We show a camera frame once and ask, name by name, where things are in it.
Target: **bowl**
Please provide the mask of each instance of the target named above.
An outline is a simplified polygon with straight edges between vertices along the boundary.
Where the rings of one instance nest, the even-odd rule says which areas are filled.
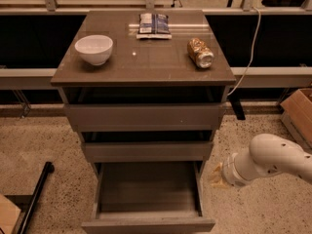
[[[109,59],[113,50],[113,41],[105,35],[89,35],[78,40],[75,49],[84,61],[98,66]]]

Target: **drawer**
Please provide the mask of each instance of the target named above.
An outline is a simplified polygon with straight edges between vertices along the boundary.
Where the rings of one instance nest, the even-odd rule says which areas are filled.
[[[99,162],[203,161],[211,131],[82,133],[86,159]]]
[[[102,164],[94,211],[82,227],[89,234],[211,231],[196,170],[193,162]]]
[[[65,106],[76,132],[214,130],[224,111],[220,103]]]

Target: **brown tabletop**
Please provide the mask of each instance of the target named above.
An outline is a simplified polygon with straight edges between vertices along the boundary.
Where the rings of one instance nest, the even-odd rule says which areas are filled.
[[[52,79],[53,86],[217,86],[235,77],[202,11],[156,10],[169,16],[170,40],[138,40],[138,16],[144,10],[91,11],[87,14]],[[94,67],[84,62],[74,45],[80,38],[102,34],[113,42],[110,59]],[[187,53],[198,37],[214,53],[209,69],[199,69]]]

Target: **speckled floor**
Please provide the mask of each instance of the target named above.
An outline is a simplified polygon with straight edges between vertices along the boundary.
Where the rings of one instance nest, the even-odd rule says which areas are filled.
[[[216,221],[211,233],[312,233],[312,187],[294,176],[259,179],[241,190],[211,188],[208,182],[216,164],[246,149],[253,136],[271,133],[292,139],[276,110],[259,108],[266,109],[248,109],[246,121],[236,120],[229,111],[216,133],[202,176],[204,213]],[[90,219],[97,179],[78,136],[60,108],[33,109],[24,119],[17,113],[0,108],[0,192],[31,194],[45,162],[52,161],[56,169],[47,179],[28,233],[85,233],[80,224]]]

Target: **gold can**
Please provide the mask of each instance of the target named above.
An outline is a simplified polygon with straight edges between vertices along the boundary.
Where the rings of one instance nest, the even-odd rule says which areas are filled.
[[[213,64],[214,53],[199,38],[192,38],[187,44],[187,52],[200,68],[208,68]]]

